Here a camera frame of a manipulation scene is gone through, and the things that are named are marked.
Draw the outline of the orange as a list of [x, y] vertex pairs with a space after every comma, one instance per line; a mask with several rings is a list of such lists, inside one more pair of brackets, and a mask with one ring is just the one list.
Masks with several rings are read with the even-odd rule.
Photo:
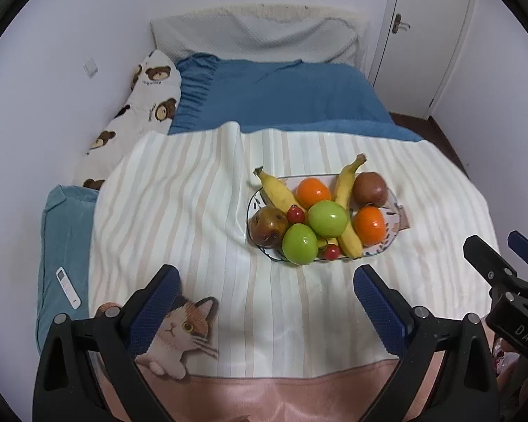
[[303, 179], [296, 188], [296, 199], [308, 210], [320, 201], [332, 199], [330, 190], [316, 177]]
[[385, 220], [377, 207], [359, 209], [353, 217], [353, 227], [365, 247], [378, 245], [385, 238]]

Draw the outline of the long yellow banana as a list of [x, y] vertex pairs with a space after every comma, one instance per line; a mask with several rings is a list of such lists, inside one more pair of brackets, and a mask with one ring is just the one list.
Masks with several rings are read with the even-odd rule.
[[[363, 153], [358, 154], [351, 164], [346, 165], [341, 170], [335, 183], [335, 202], [345, 209], [347, 216], [350, 216], [350, 203], [356, 172], [365, 162], [366, 156]], [[342, 252], [348, 258], [362, 257], [362, 241], [354, 231], [351, 219], [348, 219], [344, 232], [338, 237], [338, 242]]]

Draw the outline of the bruised brown red apple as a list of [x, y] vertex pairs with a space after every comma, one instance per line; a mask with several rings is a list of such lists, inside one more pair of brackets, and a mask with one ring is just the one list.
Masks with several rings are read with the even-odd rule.
[[249, 236], [256, 246], [275, 249], [281, 245], [290, 224], [287, 216], [276, 207], [264, 207], [249, 220]]

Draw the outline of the red cherry tomato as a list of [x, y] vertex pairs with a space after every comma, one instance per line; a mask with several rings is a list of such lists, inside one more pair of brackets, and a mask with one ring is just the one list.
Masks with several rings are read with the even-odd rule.
[[286, 212], [290, 224], [304, 224], [306, 222], [305, 211], [298, 205], [292, 205]]
[[323, 258], [327, 261], [334, 261], [339, 259], [341, 250], [338, 245], [328, 244], [322, 251]]

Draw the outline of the green apple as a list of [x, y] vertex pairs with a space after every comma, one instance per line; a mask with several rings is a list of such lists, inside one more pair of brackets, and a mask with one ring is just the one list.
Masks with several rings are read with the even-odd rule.
[[319, 252], [315, 232], [305, 224], [293, 224], [283, 236], [282, 252], [291, 263], [296, 265], [313, 262]]
[[309, 226], [324, 238], [338, 238], [345, 231], [349, 215], [344, 207], [331, 200], [322, 200], [307, 211]]

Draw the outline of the small yellow banana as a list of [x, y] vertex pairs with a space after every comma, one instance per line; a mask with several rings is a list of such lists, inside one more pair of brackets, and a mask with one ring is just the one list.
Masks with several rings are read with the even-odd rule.
[[292, 206], [299, 207], [303, 212], [306, 211], [289, 188], [276, 177], [264, 172], [262, 167], [255, 168], [253, 174], [260, 180], [265, 195], [280, 211], [287, 213]]

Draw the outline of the white remote control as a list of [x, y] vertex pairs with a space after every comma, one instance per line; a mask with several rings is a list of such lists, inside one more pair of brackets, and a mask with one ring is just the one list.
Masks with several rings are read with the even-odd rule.
[[71, 308], [79, 309], [82, 305], [82, 300], [80, 299], [79, 294], [74, 289], [74, 286], [72, 285], [72, 282], [63, 267], [58, 267], [58, 270], [56, 270], [56, 278]]

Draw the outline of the teal blue pillow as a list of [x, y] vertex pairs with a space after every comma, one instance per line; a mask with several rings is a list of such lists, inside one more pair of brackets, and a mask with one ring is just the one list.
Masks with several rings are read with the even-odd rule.
[[[40, 222], [40, 266], [36, 342], [41, 350], [47, 332], [58, 313], [73, 320], [86, 319], [88, 308], [88, 267], [94, 210], [98, 192], [78, 186], [57, 186], [49, 193]], [[63, 267], [82, 300], [72, 309], [56, 278]]]

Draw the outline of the striped cream blanket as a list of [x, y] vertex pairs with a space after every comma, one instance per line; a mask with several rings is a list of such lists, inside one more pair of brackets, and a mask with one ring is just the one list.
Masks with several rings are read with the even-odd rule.
[[358, 154], [405, 210], [409, 227], [370, 265], [412, 305], [462, 318], [490, 308], [465, 239], [497, 238], [488, 204], [429, 142], [344, 133], [147, 133], [100, 189], [88, 305], [123, 304], [164, 265], [189, 300], [217, 300], [208, 345], [182, 357], [181, 380], [147, 381], [178, 421], [356, 421], [395, 367], [353, 290], [355, 262], [294, 267], [247, 238], [262, 168], [336, 174]]

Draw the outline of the floral white oval plate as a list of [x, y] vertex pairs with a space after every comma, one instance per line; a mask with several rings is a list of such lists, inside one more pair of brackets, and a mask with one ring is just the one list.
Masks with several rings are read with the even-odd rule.
[[[296, 191], [296, 187], [298, 184], [306, 177], [315, 177], [319, 179], [326, 187], [328, 187], [331, 191], [331, 193], [334, 193], [335, 188], [335, 182], [337, 181], [338, 175], [335, 173], [330, 174], [310, 174], [310, 175], [292, 175], [292, 176], [281, 176], [279, 177], [279, 180], [282, 181], [293, 193]], [[263, 191], [263, 188], [260, 187], [256, 192], [252, 194], [250, 197], [247, 211], [246, 211], [246, 219], [247, 219], [247, 233], [248, 233], [248, 225], [250, 222], [250, 219], [262, 208], [266, 206], [272, 206], [271, 200], [265, 195], [265, 192]], [[362, 257], [370, 257], [377, 254], [381, 254], [385, 250], [387, 250], [393, 243], [393, 241], [396, 239], [398, 233], [402, 230], [406, 230], [409, 228], [409, 224], [407, 222], [406, 214], [404, 212], [404, 208], [402, 208], [401, 205], [398, 204], [398, 199], [394, 192], [388, 188], [388, 198], [385, 204], [379, 208], [383, 215], [383, 219], [385, 222], [385, 237], [383, 238], [381, 243], [375, 244], [373, 246], [364, 247], [362, 251]], [[358, 211], [358, 206], [356, 205], [356, 202], [352, 199], [350, 204], [350, 215], [351, 218], [355, 215], [355, 213]], [[281, 249], [266, 249], [260, 246], [256, 246], [257, 249], [259, 249], [263, 254], [265, 254], [269, 259], [276, 262], [287, 262], [290, 264], [291, 262], [284, 256]], [[315, 261], [325, 261], [325, 259], [322, 257], [322, 250], [319, 249], [318, 255], [315, 258]]]

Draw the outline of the bear print pillow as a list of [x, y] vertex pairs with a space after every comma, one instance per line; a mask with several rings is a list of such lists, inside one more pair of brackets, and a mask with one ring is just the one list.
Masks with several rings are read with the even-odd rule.
[[168, 133], [180, 103], [181, 83], [173, 61], [162, 51], [152, 51], [137, 66], [130, 96], [91, 143], [73, 183], [93, 190], [101, 188], [146, 133]]

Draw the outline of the blue bed sheet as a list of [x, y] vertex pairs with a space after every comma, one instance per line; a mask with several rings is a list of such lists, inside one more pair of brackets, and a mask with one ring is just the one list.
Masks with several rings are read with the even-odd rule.
[[398, 126], [357, 69], [344, 64], [259, 63], [196, 53], [177, 65], [181, 100], [170, 133], [235, 122], [243, 133], [349, 133], [419, 142]]

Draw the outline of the white door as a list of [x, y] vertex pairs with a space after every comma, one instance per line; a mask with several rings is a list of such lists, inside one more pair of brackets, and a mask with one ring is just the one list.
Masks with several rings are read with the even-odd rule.
[[[374, 89], [386, 110], [426, 118], [460, 48], [471, 0], [395, 0]], [[411, 25], [392, 33], [395, 15]]]

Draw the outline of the grey quilted pillow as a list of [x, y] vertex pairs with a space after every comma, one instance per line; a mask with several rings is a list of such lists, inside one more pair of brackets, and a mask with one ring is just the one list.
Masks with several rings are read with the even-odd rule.
[[150, 22], [156, 48], [173, 60], [195, 53], [253, 62], [364, 68], [369, 20], [361, 12], [292, 4], [200, 9]]

